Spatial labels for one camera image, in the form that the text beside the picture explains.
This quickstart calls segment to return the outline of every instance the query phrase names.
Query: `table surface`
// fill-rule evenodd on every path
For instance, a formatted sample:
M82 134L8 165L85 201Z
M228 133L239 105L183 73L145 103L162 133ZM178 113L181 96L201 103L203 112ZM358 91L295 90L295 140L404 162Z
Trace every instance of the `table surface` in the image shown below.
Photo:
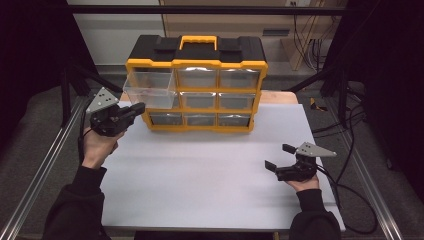
M314 140L302 105L263 102L251 133L150 131L137 118L104 165L103 224L137 230L289 229L300 212L298 199L265 169L264 160L291 166L295 156L281 145ZM325 207L344 230L328 180L318 177Z

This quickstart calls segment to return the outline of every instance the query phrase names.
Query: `metal frame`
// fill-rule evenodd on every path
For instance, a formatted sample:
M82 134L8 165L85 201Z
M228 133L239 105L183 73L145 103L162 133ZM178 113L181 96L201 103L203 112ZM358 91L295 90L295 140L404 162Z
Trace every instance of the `metal frame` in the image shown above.
M364 13L364 9L340 8L309 8L309 7L252 7L252 6L132 6L132 5L50 5L43 11L65 11L73 14L233 14L233 15L317 15L317 16L346 16ZM66 72L62 75L63 93L68 98L69 89L65 86ZM42 186L58 156L60 150L69 134L69 131L75 124L78 114L82 111L85 101L78 97L72 114L64 113L64 118L69 121L62 123L55 141L49 152L39 167L24 197L21 199L18 207L12 217L3 228L0 239L15 239L24 223L33 203L35 202ZM64 104L64 110L68 111L68 103ZM331 111L334 118L337 119L334 111ZM351 140L348 133L343 134L344 143L349 146ZM402 239L399 229L393 220L393 217L387 208L379 190L373 179L369 175L359 153L355 150L353 154L355 170L364 186L371 204L374 206L381 227L387 239Z
M65 143L68 135L74 126L76 120L78 119L79 114L82 112L87 98L78 96L74 107L72 109L72 115L68 123L63 126L55 140L53 141L49 151L47 152L44 160L42 161L40 167L37 170L34 178L32 179L28 189L26 190L24 196L22 197L19 205L16 207L12 217L6 223L3 228L0 239L1 240L13 240L18 235L19 230L21 229L26 217L28 216L31 207L33 206L35 200L37 199L38 194L40 193L44 182L46 181L53 164L55 163L60 151L62 150L63 144Z

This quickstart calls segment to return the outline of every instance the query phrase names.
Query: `wire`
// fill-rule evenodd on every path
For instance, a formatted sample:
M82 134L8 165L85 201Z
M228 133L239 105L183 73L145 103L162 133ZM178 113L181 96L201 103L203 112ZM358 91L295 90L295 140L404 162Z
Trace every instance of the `wire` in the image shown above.
M319 71L319 58L320 58L320 55L321 55L321 47L322 47L322 40L319 40L318 41L318 48L317 48L317 50L318 50L318 53L317 53L317 70Z
M336 23L336 17L331 17L332 23L331 25L322 33L321 37L319 39L327 39L327 37L330 35L330 33L333 32L335 23Z
M358 124L359 124L362 120L363 120L363 118L359 119L358 121L356 121L356 123L354 123L354 124L353 124L353 126L358 125ZM315 139L317 139L317 138L329 137L329 136L333 136L333 135L336 135L336 134L344 133L344 132L346 132L346 131L347 131L347 129L343 129L343 131L338 131L338 132L334 132L334 133L329 133L329 134L327 134L327 135L322 135L322 136L314 136L314 138L315 138Z
M89 98L87 101L87 104L83 108L83 111L81 113L81 119L80 119L80 129L79 129L79 135L78 135L78 155L79 155L79 161L82 163L84 160L84 137L85 134L87 134L91 129L84 134L84 125L85 125L85 116L87 112L88 106L90 106L92 98Z
M305 45L302 44L301 38L299 37L299 33L297 31L297 15L293 15L293 22L294 22L294 34L293 34L294 46L296 47L297 51L299 52L300 56L302 57L303 62L305 62L305 64L306 64L306 66L308 66L309 68L315 70L313 68L313 66L309 65L308 61L306 61L306 58L305 58L305 55L303 54L303 51L301 51L299 49L299 46L297 45L298 44L297 42L299 41L299 45L300 45L301 49L303 50L303 48L305 47Z
M346 190L349 190L352 193L354 193L356 196L358 196L360 199L362 199L362 201L364 201L367 204L368 208L371 210L371 213L372 213L373 218L374 218L374 223L373 223L371 230L368 230L368 231L357 230L357 229L355 229L355 228L353 228L353 227L351 227L351 226L349 226L345 223L346 228L353 231L353 232L356 232L356 233L359 233L359 234L364 234L364 235L371 234L371 233L375 232L377 230L377 227L378 227L378 219L377 219L377 214L375 213L375 210L372 207L372 205L370 204L370 202L365 197L363 197L360 193L358 193L357 191L353 190L352 188L350 188L348 186L345 186L343 184L337 184L337 187L341 187L341 188L344 188Z
M333 179L331 174L323 166L317 165L317 170L322 172L324 175L326 175L327 178L330 180L330 186L332 187L332 189L334 191L334 195L335 195L335 198L336 198L336 205L339 209L341 209L341 200L340 200L340 194L339 194L338 188L341 187L341 188L344 188L344 189L354 193L356 196L358 196L363 202L365 202L365 204L371 210L371 214L373 215L374 223L373 223L370 230L368 230L368 231L358 230L358 229L355 229L355 228L353 228L353 227L351 227L351 226L349 226L348 224L345 223L346 228L351 230L352 232L364 234L364 235L368 235L368 234L375 232L377 230L377 227L378 227L378 219L377 219L377 214L376 214L374 208L372 207L372 205L370 204L370 202L365 197L363 197L360 193L353 190L352 188L350 188L346 185L337 183L337 181L335 181Z
M346 120L350 120L350 119L352 119L352 118L354 118L354 117L356 117L356 116L358 116L358 115L360 115L360 114L363 114L363 113L365 113L365 112L364 112L364 111L361 111L361 112L359 112L359 113L356 113L355 115L353 115L353 116L349 117L349 118L348 118L348 119L346 119ZM333 123L333 124L331 124L330 126L327 126L327 127L323 127L323 128L318 128L318 129L312 130L312 133L314 134L314 133L324 132L324 131L330 130L330 129L334 128L334 127L337 127L337 126L339 126L339 125L341 125L341 124L342 124L341 122Z
M319 64L321 63L320 62L320 54L319 54L319 52L320 51L318 51L318 53L315 53L315 45L316 45L316 43L318 42L318 46L319 46L319 42L320 42L320 39L314 39L313 41L312 41L312 49L311 49L311 52L312 52L312 59L315 61L315 63L317 64L317 70L319 70Z
M348 186L346 186L346 185L343 185L343 184L340 184L339 182L340 182L340 180L341 180L341 177L343 176L343 174L344 174L344 172L346 171L346 168L347 168L347 165L348 165L348 163L350 162L350 157L351 157L351 155L352 155L352 152L353 152L353 146L354 146L354 143L355 143L355 137L354 137L354 132L353 132L353 126L355 126L356 124L358 124L359 122L361 122L362 121L362 119L359 119L355 124L352 124L352 120L356 117L356 116L358 116L358 115L360 115L360 114L363 114L364 113L364 111L360 111L359 113L356 113L356 114L353 114L353 112L357 109L357 108L359 108L359 107L361 107L362 106L362 104L360 103L360 104L358 104L358 105L356 105L351 111L350 111L350 113L349 113L349 118L347 119L347 120L349 120L349 130L350 130L350 133L351 133L351 136L352 136L352 142L351 142L351 145L350 145L350 149L349 149L349 153L348 153L348 156L346 157L346 160L345 160L345 163L343 164L343 167L342 167L342 170L340 171L340 173L339 173L339 175L338 175L338 177L337 177L337 179L336 180L334 180L334 178L331 176L331 174L323 167L323 166L320 166L320 165L317 165L317 170L318 171L320 171L320 172L322 172L324 175L326 175L327 176L327 178L330 180L330 186L332 187L332 189L333 189L333 191L334 191L334 195L335 195L335 199L336 199L336 204L337 204L337 207L340 209L341 208L341 201L340 201L340 195L339 195L339 190L338 190L338 188L339 187L341 187L341 188L344 188L344 189L346 189L346 190L348 190L348 191L350 191L350 192L352 192L352 193L354 193L356 196L358 196L363 202L365 202L366 203L366 205L368 206L368 208L371 210L371 214L373 215L373 219L374 219L374 222L373 222L373 225L372 225L372 227L371 227L371 229L370 230L368 230L368 231L363 231L363 230L358 230L358 229L355 229L355 228L353 228L352 226L349 226L348 224L346 224L345 223L345 226L346 226L346 228L347 229L349 229L350 231L353 231L353 232L355 232L355 233L359 233L359 234L364 234L364 235L367 235L367 234L371 234L371 233L373 233L373 232L375 232L376 230L377 230L377 227L378 227L378 219L377 219L377 214L376 214L376 212L375 212L375 210L374 210L374 208L372 207L372 205L370 204L370 202L365 198L365 197L363 197L360 193L358 193L357 191L355 191L355 190L353 190L352 188L350 188L350 187L348 187ZM315 130L315 131L313 131L313 132L321 132L321 131L326 131L326 130L329 130L329 129L331 129L331 128L333 128L333 127L335 127L335 126L338 126L338 125L340 125L341 123L335 123L335 124L332 124L332 125L330 125L330 126L328 126L328 127L325 127L325 128L321 128L321 129L317 129L317 130Z
M93 130L92 128L88 129L88 131L84 133L84 135L82 136L82 138L85 138L85 135L87 135L87 133L91 132L92 130Z
M303 39L305 39L305 36L303 36L303 32L305 31L306 26L308 26L308 22L311 20L311 18L314 17L313 15L311 15L308 20L305 23L305 26L303 26L302 30L300 31L300 34L302 34Z
M311 45L311 43L308 44L308 61L309 61L309 64L311 65L312 69L315 72L318 72L319 69L315 68L314 65L312 64L312 61L311 61L311 47L310 47L310 45Z
M355 135L353 134L353 127L352 127L352 113L353 111L355 111L356 108L362 106L361 104L356 105L349 114L349 124L350 124L350 134L352 135L352 142L350 143L350 149L349 149L349 153L346 157L345 163L343 164L342 170L340 171L339 176L337 177L336 183L338 184L340 182L340 179L342 178L344 172L346 171L347 165L350 162L350 157L352 156L352 152L353 152L353 145L355 144Z

